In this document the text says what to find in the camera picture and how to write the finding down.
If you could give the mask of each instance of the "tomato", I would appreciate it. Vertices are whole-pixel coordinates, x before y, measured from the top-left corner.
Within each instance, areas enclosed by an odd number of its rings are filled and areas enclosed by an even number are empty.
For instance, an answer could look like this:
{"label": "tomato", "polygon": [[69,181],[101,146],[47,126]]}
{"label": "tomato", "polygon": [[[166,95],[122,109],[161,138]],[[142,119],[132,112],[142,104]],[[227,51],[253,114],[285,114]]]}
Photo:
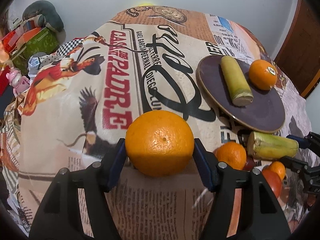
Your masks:
{"label": "tomato", "polygon": [[262,171],[262,175],[268,182],[270,188],[272,189],[273,193],[275,194],[276,198],[280,196],[282,183],[281,179],[278,174],[268,169]]}

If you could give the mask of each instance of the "red fruit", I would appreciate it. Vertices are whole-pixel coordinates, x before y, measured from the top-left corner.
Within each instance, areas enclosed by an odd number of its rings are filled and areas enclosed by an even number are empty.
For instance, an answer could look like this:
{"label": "red fruit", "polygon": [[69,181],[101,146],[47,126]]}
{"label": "red fruit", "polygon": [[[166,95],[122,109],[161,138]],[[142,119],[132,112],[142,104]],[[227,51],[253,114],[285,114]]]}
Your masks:
{"label": "red fruit", "polygon": [[251,171],[255,166],[256,166],[256,163],[254,162],[253,158],[250,156],[247,156],[247,161],[245,162],[245,166],[243,170]]}
{"label": "red fruit", "polygon": [[262,175],[264,176],[264,178],[268,182],[268,184],[269,184],[270,188],[272,189],[273,193],[275,194],[276,198],[278,198],[280,196],[281,187],[282,187],[282,183],[281,183],[281,179],[280,179],[279,175],[273,171],[270,171],[270,170],[263,170]]}

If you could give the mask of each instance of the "wooden door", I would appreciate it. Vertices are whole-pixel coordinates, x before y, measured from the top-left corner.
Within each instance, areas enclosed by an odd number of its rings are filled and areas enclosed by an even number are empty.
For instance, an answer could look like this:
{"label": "wooden door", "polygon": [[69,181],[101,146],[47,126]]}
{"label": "wooden door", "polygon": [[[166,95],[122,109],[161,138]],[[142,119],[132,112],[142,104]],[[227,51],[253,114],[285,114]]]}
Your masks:
{"label": "wooden door", "polygon": [[301,96],[308,96],[320,78],[320,24],[304,0],[299,0],[287,38],[276,59]]}

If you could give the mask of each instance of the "pocket watch illustration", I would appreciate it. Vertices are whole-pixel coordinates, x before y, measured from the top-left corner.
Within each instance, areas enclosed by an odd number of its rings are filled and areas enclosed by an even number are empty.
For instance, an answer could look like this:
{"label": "pocket watch illustration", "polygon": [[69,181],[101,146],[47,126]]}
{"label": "pocket watch illustration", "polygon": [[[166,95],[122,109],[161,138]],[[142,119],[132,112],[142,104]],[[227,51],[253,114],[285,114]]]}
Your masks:
{"label": "pocket watch illustration", "polygon": [[183,25],[182,23],[187,21],[187,17],[184,15],[184,13],[173,7],[153,6],[152,10],[156,13],[156,15],[149,15],[148,17],[162,17],[179,25]]}

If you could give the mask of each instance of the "newspaper print tablecloth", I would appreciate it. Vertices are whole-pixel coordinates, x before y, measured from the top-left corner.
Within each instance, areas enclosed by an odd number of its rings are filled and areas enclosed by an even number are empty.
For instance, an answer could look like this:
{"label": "newspaper print tablecloth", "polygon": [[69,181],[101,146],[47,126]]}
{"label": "newspaper print tablecloth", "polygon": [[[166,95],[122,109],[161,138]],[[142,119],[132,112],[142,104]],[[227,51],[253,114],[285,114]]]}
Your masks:
{"label": "newspaper print tablecloth", "polygon": [[[245,145],[250,130],[218,109],[197,85],[195,70],[207,55],[231,55],[248,64],[261,58],[275,65],[255,36],[237,23],[152,6],[120,12],[64,59],[45,66],[26,97],[21,134],[2,130],[2,156],[11,158],[1,158],[4,176],[26,231],[57,171],[83,169],[102,158],[146,111],[179,114],[208,151],[231,140]],[[306,135],[311,125],[305,100],[277,71],[276,90],[286,112],[277,134]],[[300,150],[297,158],[311,166],[319,163],[309,150]],[[295,226],[305,213],[306,196],[290,171],[283,188],[279,202]],[[123,239],[198,239],[213,198],[193,161],[183,173],[160,179],[142,175],[128,162],[106,196]],[[84,231],[92,236],[82,190],[79,205]]]}

